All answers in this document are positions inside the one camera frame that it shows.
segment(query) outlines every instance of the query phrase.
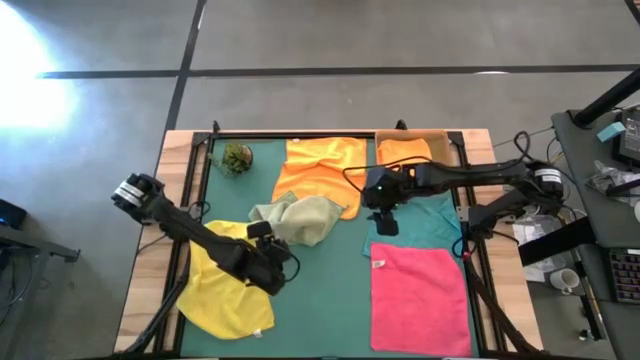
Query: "teal towel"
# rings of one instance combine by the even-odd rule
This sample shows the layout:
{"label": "teal towel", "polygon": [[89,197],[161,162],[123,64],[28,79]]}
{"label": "teal towel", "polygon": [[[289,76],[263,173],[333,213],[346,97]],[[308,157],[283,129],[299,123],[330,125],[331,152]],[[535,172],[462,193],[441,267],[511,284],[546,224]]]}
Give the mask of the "teal towel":
{"label": "teal towel", "polygon": [[363,254],[370,256],[372,242],[414,248],[441,248],[451,251],[453,243],[462,236],[460,221],[450,193],[419,197],[399,205],[393,211],[398,222],[396,236],[378,234],[376,225],[369,224]]}

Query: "beige towel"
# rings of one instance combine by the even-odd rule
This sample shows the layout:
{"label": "beige towel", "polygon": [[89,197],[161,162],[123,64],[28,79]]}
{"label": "beige towel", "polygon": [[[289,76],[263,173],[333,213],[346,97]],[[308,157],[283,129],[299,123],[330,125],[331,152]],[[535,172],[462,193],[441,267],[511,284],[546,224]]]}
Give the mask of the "beige towel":
{"label": "beige towel", "polygon": [[344,208],[323,196],[300,200],[292,192],[273,204],[256,205],[249,212],[251,221],[268,221],[277,238],[288,244],[314,246],[333,228]]}

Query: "succulent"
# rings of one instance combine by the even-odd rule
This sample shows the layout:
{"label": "succulent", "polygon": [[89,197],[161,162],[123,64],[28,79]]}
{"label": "succulent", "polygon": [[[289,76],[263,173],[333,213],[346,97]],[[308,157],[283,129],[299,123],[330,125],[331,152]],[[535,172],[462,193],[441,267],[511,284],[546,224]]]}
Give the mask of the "succulent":
{"label": "succulent", "polygon": [[209,154],[209,158],[224,176],[234,177],[251,168],[253,153],[247,145],[230,143],[224,147],[222,160],[214,158],[213,154]]}

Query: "desk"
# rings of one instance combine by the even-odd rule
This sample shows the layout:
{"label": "desk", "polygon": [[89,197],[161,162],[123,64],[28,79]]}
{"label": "desk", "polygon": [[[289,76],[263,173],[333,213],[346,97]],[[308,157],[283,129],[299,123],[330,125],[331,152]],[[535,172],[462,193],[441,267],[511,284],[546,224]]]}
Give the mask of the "desk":
{"label": "desk", "polygon": [[[373,130],[358,130],[354,131],[354,133],[371,131]],[[470,163],[495,162],[487,130],[458,131],[463,134],[467,149],[466,154]],[[170,131],[165,137],[156,176],[166,184],[165,194],[175,203],[180,203],[181,200],[193,138],[193,131]],[[196,161],[192,195],[195,195],[200,189],[199,181],[201,179],[203,157],[200,156]],[[476,188],[478,203],[488,203],[501,194],[501,187]],[[463,192],[461,192],[461,198],[462,200],[465,198]],[[140,246],[152,241],[159,235],[158,229],[146,228],[143,231]],[[542,342],[516,245],[507,239],[496,237],[487,242],[487,247],[498,302],[527,340],[534,346],[541,348]],[[123,350],[130,345],[155,313],[162,298],[170,248],[170,241],[161,241],[145,249],[138,256],[134,265],[131,285],[118,332],[115,345],[116,351]],[[492,349],[495,347],[495,342],[491,337],[491,321],[486,309],[482,311],[482,315],[483,326],[487,334],[487,345],[489,349]],[[176,310],[174,309],[170,317],[170,323],[174,323],[175,318]],[[169,326],[169,329],[165,336],[165,349],[172,348],[173,326]]]}
{"label": "desk", "polygon": [[598,308],[616,355],[619,359],[637,359],[640,306],[610,302],[611,292],[606,277],[608,270],[601,254],[603,247],[640,248],[640,223],[636,220],[631,206],[607,199],[584,185],[584,180],[595,172],[595,160],[600,160],[608,166],[622,167],[622,164],[611,158],[612,143],[602,144],[596,137],[600,130],[611,123],[612,118],[611,114],[602,116],[591,130],[576,127],[564,113],[555,114],[552,121],[589,215],[587,225],[590,225],[592,234],[595,235],[596,244],[578,247],[589,284],[595,298],[602,300],[598,301]]}

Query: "cup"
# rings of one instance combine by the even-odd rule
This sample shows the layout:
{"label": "cup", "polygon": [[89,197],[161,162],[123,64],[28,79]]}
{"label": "cup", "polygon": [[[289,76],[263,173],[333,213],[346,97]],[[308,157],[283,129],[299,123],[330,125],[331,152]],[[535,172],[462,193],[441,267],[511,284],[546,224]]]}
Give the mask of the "cup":
{"label": "cup", "polygon": [[573,292],[573,289],[580,284],[580,277],[578,273],[571,269],[562,269],[553,272],[549,277],[551,285],[554,288],[562,291],[564,295],[569,295]]}

